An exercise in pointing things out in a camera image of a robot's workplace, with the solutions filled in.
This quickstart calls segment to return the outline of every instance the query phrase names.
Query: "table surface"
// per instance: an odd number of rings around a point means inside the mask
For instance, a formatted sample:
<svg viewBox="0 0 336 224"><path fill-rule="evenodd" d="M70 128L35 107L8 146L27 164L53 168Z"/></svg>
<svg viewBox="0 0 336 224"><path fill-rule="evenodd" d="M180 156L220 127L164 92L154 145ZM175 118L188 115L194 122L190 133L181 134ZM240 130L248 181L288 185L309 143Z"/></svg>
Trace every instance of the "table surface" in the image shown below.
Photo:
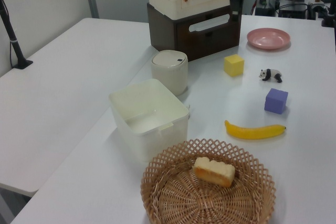
<svg viewBox="0 0 336 224"><path fill-rule="evenodd" d="M146 23L84 19L2 76L0 187L32 196L155 52Z"/></svg>
<svg viewBox="0 0 336 224"><path fill-rule="evenodd" d="M238 47L189 62L188 88L178 97L190 105L188 139L232 143L269 169L277 189L270 223L334 223L334 30L312 20L259 16L243 16L241 26ZM286 31L291 45L274 51L250 46L247 33L262 27ZM149 46L148 38L139 41ZM223 63L236 53L245 59L244 74L232 78ZM283 82L261 81L265 68L280 70ZM130 83L150 77L149 60ZM281 115L264 111L271 88L289 92ZM226 134L225 120L287 129L271 139L242 141ZM108 108L12 223L149 223L140 195L146 165L130 154Z"/></svg>

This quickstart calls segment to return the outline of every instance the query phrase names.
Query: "cake slice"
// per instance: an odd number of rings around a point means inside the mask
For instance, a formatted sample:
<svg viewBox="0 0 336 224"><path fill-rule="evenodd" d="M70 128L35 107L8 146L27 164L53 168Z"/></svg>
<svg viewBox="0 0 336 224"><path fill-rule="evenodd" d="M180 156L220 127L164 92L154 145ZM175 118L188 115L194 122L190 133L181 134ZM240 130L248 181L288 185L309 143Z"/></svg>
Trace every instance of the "cake slice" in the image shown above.
<svg viewBox="0 0 336 224"><path fill-rule="evenodd" d="M235 167L224 162L198 157L193 166L197 178L223 187L230 187L235 178Z"/></svg>

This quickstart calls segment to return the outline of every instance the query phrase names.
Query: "panda figurine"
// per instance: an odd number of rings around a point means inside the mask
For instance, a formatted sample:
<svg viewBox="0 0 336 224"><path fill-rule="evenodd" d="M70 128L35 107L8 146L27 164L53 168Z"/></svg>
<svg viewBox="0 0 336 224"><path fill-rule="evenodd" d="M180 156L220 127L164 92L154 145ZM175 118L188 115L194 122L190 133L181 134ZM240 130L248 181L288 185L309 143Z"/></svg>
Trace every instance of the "panda figurine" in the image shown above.
<svg viewBox="0 0 336 224"><path fill-rule="evenodd" d="M261 70L260 75L259 75L260 78L264 77L263 81L267 81L271 77L273 77L278 81L278 83L282 82L281 76L282 74L278 70L269 69L269 68L266 70Z"/></svg>

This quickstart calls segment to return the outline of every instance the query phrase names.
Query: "yellow cube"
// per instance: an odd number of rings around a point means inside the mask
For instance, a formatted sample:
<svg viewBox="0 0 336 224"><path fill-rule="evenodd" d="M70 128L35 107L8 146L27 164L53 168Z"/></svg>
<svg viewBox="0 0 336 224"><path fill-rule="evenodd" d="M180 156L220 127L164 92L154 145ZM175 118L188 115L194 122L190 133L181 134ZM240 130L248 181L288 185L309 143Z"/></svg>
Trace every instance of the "yellow cube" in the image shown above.
<svg viewBox="0 0 336 224"><path fill-rule="evenodd" d="M239 55L231 55L224 58L224 71L231 77L244 72L244 59Z"/></svg>

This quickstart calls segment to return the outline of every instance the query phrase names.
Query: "banana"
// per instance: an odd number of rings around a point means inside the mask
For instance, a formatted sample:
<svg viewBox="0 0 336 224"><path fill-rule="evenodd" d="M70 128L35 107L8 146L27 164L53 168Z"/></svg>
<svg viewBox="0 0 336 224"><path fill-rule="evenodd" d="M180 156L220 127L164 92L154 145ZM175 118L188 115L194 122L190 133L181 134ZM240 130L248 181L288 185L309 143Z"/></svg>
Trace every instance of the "banana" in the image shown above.
<svg viewBox="0 0 336 224"><path fill-rule="evenodd" d="M282 134L286 127L280 124L274 124L258 128L242 128L233 124L230 124L225 120L225 127L227 134L242 138L242 139L263 139Z"/></svg>

